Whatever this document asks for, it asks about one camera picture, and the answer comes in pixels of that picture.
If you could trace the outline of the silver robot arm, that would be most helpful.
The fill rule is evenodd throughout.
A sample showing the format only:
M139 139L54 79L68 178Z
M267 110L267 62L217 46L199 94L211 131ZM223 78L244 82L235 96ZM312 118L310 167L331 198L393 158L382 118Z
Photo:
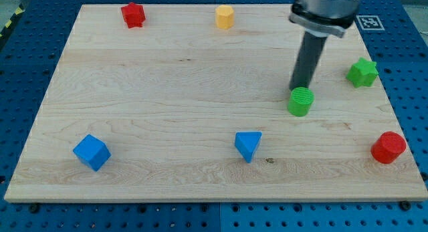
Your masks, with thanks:
M360 0L294 0L289 20L316 37L344 37Z

